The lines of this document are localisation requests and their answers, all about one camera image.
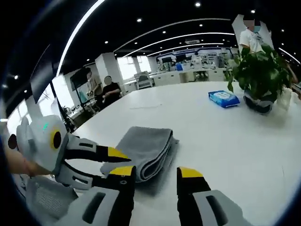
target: plant pot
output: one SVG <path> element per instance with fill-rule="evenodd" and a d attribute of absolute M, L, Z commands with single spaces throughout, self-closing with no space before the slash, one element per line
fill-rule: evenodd
<path fill-rule="evenodd" d="M 262 98 L 255 100 L 252 98 L 250 90 L 245 90 L 244 101 L 252 110 L 266 115 L 272 110 L 276 98 L 270 92 L 268 92 Z"/>

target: person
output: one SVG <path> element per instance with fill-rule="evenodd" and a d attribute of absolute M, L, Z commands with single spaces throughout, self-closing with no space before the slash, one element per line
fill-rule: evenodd
<path fill-rule="evenodd" d="M 16 148 L 18 149 L 18 145 L 14 134 L 8 139 L 8 147 L 4 145 L 4 154 L 10 173 L 26 174 L 30 177 L 51 174 L 50 171 L 39 166 L 37 163 L 26 160 L 20 151 L 15 150 Z"/>
<path fill-rule="evenodd" d="M 291 72 L 293 78 L 292 78 L 292 83 L 299 83 L 298 78 L 296 76 L 296 74 L 293 72 L 293 70 L 291 69 L 291 66 L 289 63 L 286 63 L 287 65 L 287 69 Z"/>
<path fill-rule="evenodd" d="M 103 97 L 102 97 L 102 86 L 101 86 L 100 78 L 97 74 L 92 74 L 92 71 L 90 69 L 89 73 L 87 74 L 87 79 L 88 79 L 89 92 L 92 92 L 94 94 L 96 104 L 98 107 L 101 108 L 103 104 Z"/>
<path fill-rule="evenodd" d="M 105 108 L 120 99 L 121 90 L 117 83 L 112 82 L 111 76 L 106 76 L 103 81 L 106 84 L 106 86 L 103 88 L 103 107 Z"/>
<path fill-rule="evenodd" d="M 255 25 L 253 18 L 244 16 L 244 25 L 246 29 L 240 33 L 239 44 L 243 48 L 249 48 L 251 52 L 263 51 L 261 45 L 263 44 L 262 37 L 259 35 L 260 24 Z"/>

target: black shirt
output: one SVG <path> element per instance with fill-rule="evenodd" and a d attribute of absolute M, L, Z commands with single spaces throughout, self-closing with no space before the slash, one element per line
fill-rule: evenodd
<path fill-rule="evenodd" d="M 103 88 L 103 95 L 105 95 L 106 93 L 108 92 L 111 92 L 111 91 L 114 91 L 114 90 L 117 90 L 119 89 L 120 90 L 120 87 L 117 83 L 115 82 L 112 82 L 110 85 L 107 85 Z M 119 99 L 119 93 L 113 93 L 111 95 L 109 95 L 109 98 L 113 98 L 113 99 Z"/>
<path fill-rule="evenodd" d="M 103 95 L 105 95 L 108 92 L 114 91 L 114 90 L 120 90 L 120 87 L 117 83 L 112 82 L 110 85 L 107 85 L 103 88 Z"/>

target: wet wipes package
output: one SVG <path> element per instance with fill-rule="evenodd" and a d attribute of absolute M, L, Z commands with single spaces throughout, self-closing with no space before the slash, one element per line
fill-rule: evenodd
<path fill-rule="evenodd" d="M 209 92 L 209 99 L 217 103 L 223 108 L 237 106 L 239 104 L 239 99 L 237 96 L 228 93 L 224 90 Z"/>

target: green light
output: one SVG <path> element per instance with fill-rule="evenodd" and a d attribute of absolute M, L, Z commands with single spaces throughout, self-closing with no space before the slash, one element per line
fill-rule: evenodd
<path fill-rule="evenodd" d="M 46 123 L 46 124 L 44 125 L 43 130 L 45 130 L 45 129 L 47 128 L 47 126 L 48 126 L 48 123 Z"/>

